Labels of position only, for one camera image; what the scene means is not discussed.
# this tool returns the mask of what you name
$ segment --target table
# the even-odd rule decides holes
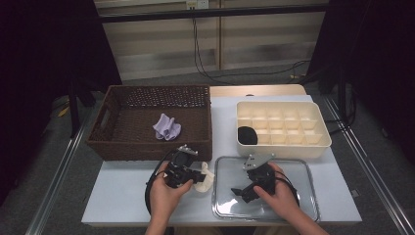
[[[236,128],[235,104],[241,100],[311,101],[299,85],[212,87],[213,151],[209,169],[221,156],[238,156],[232,128]],[[353,224],[360,214],[345,180],[328,148],[318,159],[305,160],[311,171],[320,223]],[[103,162],[82,222],[91,226],[146,226],[150,220],[144,191],[156,162]],[[170,218],[170,226],[265,226],[270,222],[223,219],[211,209],[211,189],[204,194],[191,190]]]

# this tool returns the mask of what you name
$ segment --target hand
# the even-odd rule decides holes
[[[192,187],[193,180],[187,181],[179,188],[170,188],[165,184],[164,171],[167,163],[161,165],[161,172],[153,182],[150,191],[150,205],[152,211],[152,220],[157,219],[159,222],[167,223],[171,214],[179,204],[180,198],[187,193]]]
[[[275,171],[284,173],[280,166],[270,163]],[[275,172],[275,176],[284,178],[284,175]],[[301,235],[328,235],[317,223],[315,223],[307,214],[305,214],[297,205],[296,199],[290,190],[290,187],[276,180],[275,194],[269,195],[261,187],[255,186],[255,192],[263,199],[278,215],[286,219],[293,225]]]
[[[275,171],[284,173],[283,169],[277,164],[269,163],[269,165]],[[284,178],[284,176],[278,172],[275,172],[275,176]],[[254,190],[263,201],[265,201],[278,215],[285,219],[288,219],[290,213],[296,212],[300,209],[293,193],[290,190],[290,187],[284,182],[276,180],[275,194],[272,196],[259,186],[255,186]]]

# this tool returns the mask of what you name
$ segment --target wicker basket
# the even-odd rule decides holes
[[[161,114],[181,124],[174,140],[156,138]],[[160,160],[184,144],[199,152],[197,161],[210,161],[209,87],[111,86],[86,143],[104,161]]]

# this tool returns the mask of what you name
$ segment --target glass tray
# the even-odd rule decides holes
[[[215,180],[213,183],[212,209],[215,215],[223,218],[243,218],[258,221],[285,220],[278,216],[262,199],[248,204],[241,197],[235,196],[231,188],[244,189],[252,182],[243,170],[244,157],[220,157],[215,163]],[[315,202],[312,178],[307,164],[302,160],[274,159],[272,162],[284,169],[300,195],[300,208],[315,221],[319,214]]]

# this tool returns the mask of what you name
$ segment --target black sponge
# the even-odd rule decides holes
[[[241,126],[238,128],[238,141],[243,145],[257,145],[258,137],[251,127]]]

